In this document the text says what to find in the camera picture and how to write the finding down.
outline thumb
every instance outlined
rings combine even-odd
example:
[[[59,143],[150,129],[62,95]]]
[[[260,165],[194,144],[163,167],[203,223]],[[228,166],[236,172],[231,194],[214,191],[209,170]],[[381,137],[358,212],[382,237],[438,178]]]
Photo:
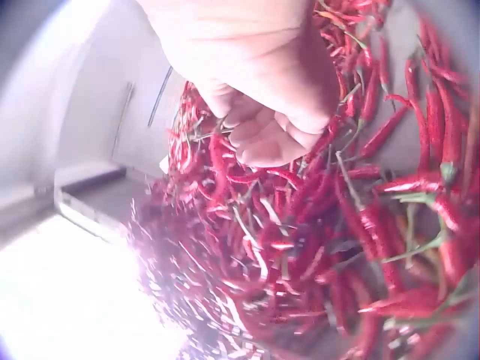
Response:
[[[233,102],[239,96],[239,92],[233,87],[217,80],[194,82],[194,84],[210,110],[219,119],[228,114]]]
[[[282,34],[256,41],[256,56],[236,64],[225,80],[259,103],[285,114],[300,131],[319,134],[336,111],[339,85],[320,34],[299,31],[285,42]],[[278,43],[271,49],[273,42]]]

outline white light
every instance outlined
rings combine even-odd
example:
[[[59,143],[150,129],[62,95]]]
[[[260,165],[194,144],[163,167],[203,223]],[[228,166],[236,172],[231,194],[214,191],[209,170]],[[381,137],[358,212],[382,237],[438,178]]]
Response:
[[[125,248],[55,216],[0,252],[0,336],[14,360],[174,360]]]

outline metal rod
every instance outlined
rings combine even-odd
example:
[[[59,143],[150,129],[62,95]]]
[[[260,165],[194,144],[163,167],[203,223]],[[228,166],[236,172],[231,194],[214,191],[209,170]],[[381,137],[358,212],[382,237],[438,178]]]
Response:
[[[160,91],[158,92],[158,95],[156,97],[155,104],[153,105],[152,113],[150,114],[150,118],[148,119],[147,127],[151,127],[152,124],[153,124],[153,119],[154,119],[155,114],[156,114],[156,109],[158,108],[158,104],[160,103],[160,99],[162,97],[162,94],[165,91],[165,88],[167,87],[167,82],[168,82],[168,79],[169,79],[170,75],[172,74],[172,71],[173,71],[173,68],[170,66],[168,68],[167,74],[165,75],[165,79],[163,79],[162,87],[160,88]]]
[[[130,100],[132,99],[133,88],[134,88],[133,83],[128,83],[127,84],[127,96],[125,97],[125,102],[123,103],[123,108],[122,108],[121,114],[120,114],[120,121],[119,121],[119,125],[117,127],[117,133],[115,134],[115,140],[113,141],[113,149],[112,149],[112,156],[111,156],[112,158],[115,154],[115,150],[117,149],[117,143],[118,143],[118,140],[119,140],[119,134],[120,134],[121,126],[123,124],[123,119],[125,118],[125,114],[127,113],[127,108],[128,108],[128,105],[130,104]]]

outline pile of chili peppers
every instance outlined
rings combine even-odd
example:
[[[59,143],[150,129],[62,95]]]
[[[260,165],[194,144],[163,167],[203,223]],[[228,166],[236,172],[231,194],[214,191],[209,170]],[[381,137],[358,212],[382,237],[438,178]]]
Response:
[[[479,259],[478,103],[423,18],[405,64],[408,95],[391,94],[382,36],[389,7],[315,6],[341,101],[312,151],[286,166],[238,163],[229,129],[185,85],[168,176],[131,223],[144,289],[163,320],[190,331],[179,358],[318,358],[314,349],[333,328],[352,344],[340,359],[424,359],[453,331]],[[369,47],[376,36],[378,57]],[[360,144],[387,100],[395,113]],[[373,161],[410,111],[418,169],[396,177]],[[438,217],[433,240],[415,225],[425,211]]]

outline hand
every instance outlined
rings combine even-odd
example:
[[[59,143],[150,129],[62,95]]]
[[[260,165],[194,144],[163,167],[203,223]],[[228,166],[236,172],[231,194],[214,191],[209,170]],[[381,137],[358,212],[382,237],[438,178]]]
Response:
[[[338,81],[311,0],[138,0],[177,72],[233,127],[237,158],[304,155],[336,110]]]

